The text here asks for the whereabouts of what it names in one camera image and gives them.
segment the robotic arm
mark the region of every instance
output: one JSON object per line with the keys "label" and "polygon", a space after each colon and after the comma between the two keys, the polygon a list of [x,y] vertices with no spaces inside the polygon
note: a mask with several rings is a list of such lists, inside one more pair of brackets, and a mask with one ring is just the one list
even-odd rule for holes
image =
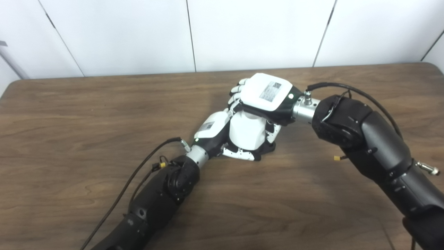
{"label": "robotic arm", "polygon": [[282,126],[309,124],[317,136],[338,145],[356,168],[373,180],[405,216],[403,224],[424,250],[444,249],[444,194],[420,169],[439,171],[415,161],[408,146],[366,104],[333,95],[311,98],[288,81],[258,73],[230,93],[228,108],[216,112],[194,135],[191,151],[157,171],[129,206],[119,225],[93,250],[142,250],[172,218],[199,181],[200,169],[221,154],[259,161],[275,149]]}
{"label": "robotic arm", "polygon": [[288,81],[265,74],[241,82],[243,87],[233,96],[243,112],[276,125],[294,121],[311,125],[320,139],[342,149],[345,156],[341,159],[350,159],[384,191],[405,216],[404,227],[423,249],[444,249],[444,194],[420,169],[431,175],[438,175],[439,170],[413,159],[400,134],[366,104],[344,97],[345,93],[321,101],[311,98],[311,91],[320,85],[346,85],[320,83],[302,93]]}

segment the black cable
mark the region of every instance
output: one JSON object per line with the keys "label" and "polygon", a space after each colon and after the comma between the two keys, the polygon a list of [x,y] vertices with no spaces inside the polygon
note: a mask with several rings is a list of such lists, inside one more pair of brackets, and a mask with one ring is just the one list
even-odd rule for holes
{"label": "black cable", "polygon": [[410,250],[415,250],[415,247],[416,247],[416,241],[415,241],[415,239],[412,237],[412,245],[411,245],[411,247],[410,247]]}
{"label": "black cable", "polygon": [[84,250],[85,247],[88,245],[88,243],[91,241],[92,237],[94,237],[94,235],[97,233],[97,231],[99,230],[99,228],[101,227],[101,225],[105,222],[105,220],[108,218],[108,216],[111,214],[111,212],[113,211],[113,209],[115,208],[115,206],[117,205],[117,203],[120,201],[120,199],[123,196],[123,193],[125,193],[125,191],[127,190],[129,184],[131,183],[131,181],[134,179],[134,176],[136,176],[137,172],[143,167],[143,165],[145,165],[145,163],[153,156],[153,154],[155,154],[157,152],[157,150],[159,150],[160,148],[162,148],[164,145],[170,143],[170,142],[174,142],[174,141],[181,141],[182,139],[180,137],[174,137],[174,138],[170,138],[164,142],[162,142],[159,146],[157,146],[157,148],[155,148],[146,158],[145,160],[142,161],[142,163],[140,163],[140,165],[134,170],[133,174],[130,176],[130,178],[128,179],[128,181],[126,182],[125,186],[123,187],[122,191],[120,191],[119,195],[117,196],[116,200],[114,201],[114,203],[112,204],[111,208],[108,210],[108,212],[104,215],[104,217],[99,221],[99,223],[97,224],[97,226],[95,227],[95,229],[92,231],[92,233],[90,234],[90,236],[88,237],[88,239],[86,239],[85,243],[83,244],[83,246],[80,248],[80,250]]}
{"label": "black cable", "polygon": [[152,172],[153,172],[153,169],[150,169],[150,171],[143,177],[142,181],[137,185],[136,189],[134,190],[133,194],[131,195],[130,203],[128,204],[128,212],[129,212],[129,209],[130,209],[130,206],[131,206],[131,202],[133,202],[134,197],[137,194],[137,191],[143,185],[143,183],[150,177]]}
{"label": "black cable", "polygon": [[395,132],[399,135],[399,137],[401,137],[402,139],[402,134],[401,131],[399,130],[398,125],[396,124],[395,120],[393,119],[393,117],[390,115],[390,113],[378,102],[376,101],[375,98],[373,98],[372,96],[370,96],[369,94],[365,93],[362,90],[359,90],[355,87],[346,85],[346,84],[342,84],[342,83],[336,83],[336,82],[320,82],[320,83],[316,83],[316,84],[312,84],[309,85],[307,87],[306,91],[313,91],[315,89],[320,89],[320,88],[325,88],[325,87],[339,87],[339,88],[344,88],[344,89],[348,89],[348,90],[352,90],[360,95],[362,95],[363,97],[369,99],[374,105],[376,105],[376,107],[378,107],[382,113],[384,113],[384,115],[388,118],[388,120],[390,121],[390,123],[392,124],[393,128],[395,129]]}
{"label": "black cable", "polygon": [[170,161],[168,160],[168,158],[166,156],[161,155],[161,156],[159,156],[159,162],[165,162],[166,164],[168,164],[168,162],[170,162]]}
{"label": "black cable", "polygon": [[[164,155],[161,155],[161,156],[159,156],[159,162],[164,162],[164,163],[166,163],[167,165],[168,165],[168,163],[170,162],[169,160],[168,160],[168,158],[166,157],[166,156],[164,156]],[[155,172],[156,171],[156,169],[154,169],[154,168],[151,168],[151,170],[143,177],[143,179],[140,181],[140,183],[137,185],[137,187],[136,187],[136,189],[134,190],[134,192],[133,192],[133,194],[131,195],[131,199],[130,199],[130,202],[129,202],[129,204],[128,204],[128,212],[129,212],[129,210],[130,210],[130,206],[131,206],[131,202],[133,202],[133,200],[134,200],[134,198],[135,198],[135,196],[136,196],[136,194],[137,194],[137,191],[142,187],[142,185],[147,181],[147,179],[150,177],[150,175],[153,173],[153,172]]]}

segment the robot finger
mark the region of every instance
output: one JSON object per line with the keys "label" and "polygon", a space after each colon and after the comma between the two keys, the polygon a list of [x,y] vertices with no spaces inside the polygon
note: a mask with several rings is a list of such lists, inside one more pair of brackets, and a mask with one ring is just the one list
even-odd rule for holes
{"label": "robot finger", "polygon": [[240,93],[235,93],[234,95],[232,95],[232,97],[228,100],[228,106],[232,105],[234,101],[237,101],[241,98],[241,94]]}
{"label": "robot finger", "polygon": [[247,82],[249,78],[244,78],[242,80],[239,81],[238,85],[245,85],[245,83]]}
{"label": "robot finger", "polygon": [[234,94],[240,93],[243,87],[244,85],[237,85],[236,87],[232,88],[230,91],[230,96],[232,97]]}

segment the metal connector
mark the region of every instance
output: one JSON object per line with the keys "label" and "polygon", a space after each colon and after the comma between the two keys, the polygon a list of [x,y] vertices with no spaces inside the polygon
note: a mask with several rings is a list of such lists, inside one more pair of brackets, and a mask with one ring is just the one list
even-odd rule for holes
{"label": "metal connector", "polygon": [[427,171],[428,174],[430,174],[430,175],[436,175],[437,176],[437,175],[439,175],[441,173],[439,169],[437,169],[435,167],[432,167],[429,164],[425,164],[425,163],[417,161],[415,163],[415,165],[418,166],[420,169]]}
{"label": "metal connector", "polygon": [[188,143],[185,141],[185,140],[181,140],[180,141],[180,144],[182,144],[182,147],[185,149],[185,151],[188,153],[188,152],[191,152],[191,148],[190,148],[190,146],[188,145]]}
{"label": "metal connector", "polygon": [[311,91],[305,91],[304,92],[304,98],[305,98],[304,104],[306,106],[309,106],[309,105],[312,104],[312,101],[311,101]]}

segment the white robotic hand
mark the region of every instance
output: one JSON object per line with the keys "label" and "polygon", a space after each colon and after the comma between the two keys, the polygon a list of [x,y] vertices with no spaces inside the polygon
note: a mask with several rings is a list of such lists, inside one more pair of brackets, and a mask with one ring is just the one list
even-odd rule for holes
{"label": "white robotic hand", "polygon": [[[266,77],[269,76],[269,75],[260,74],[260,73],[256,74],[256,75],[259,75],[261,77],[262,76],[266,76]],[[247,119],[252,119],[252,118],[255,118],[255,119],[260,118],[260,116],[253,115],[251,113],[245,113],[245,111],[242,110],[241,91],[246,84],[254,85],[254,83],[255,83],[254,80],[249,81],[249,79],[250,78],[245,78],[245,79],[240,80],[238,85],[231,89],[231,91],[230,91],[231,98],[228,100],[228,108],[233,112],[233,114],[235,114],[236,111],[239,111],[241,113],[239,116],[244,117],[244,119],[243,119],[244,121],[247,121]],[[281,127],[282,127],[281,125],[275,124],[270,120],[266,120],[266,124],[265,124],[266,137],[265,137],[265,139],[267,140],[268,143],[271,144],[274,142],[279,131],[281,131]]]}
{"label": "white robotic hand", "polygon": [[233,118],[222,154],[259,161],[262,154],[273,151],[282,125],[293,122],[293,106],[299,95],[288,81],[267,74],[240,80],[228,100],[226,111],[231,111]]}
{"label": "white robotic hand", "polygon": [[230,92],[228,108],[212,114],[194,135],[193,145],[210,157],[259,161],[274,151],[281,127],[294,122],[293,108],[302,92],[287,80],[257,73]]}

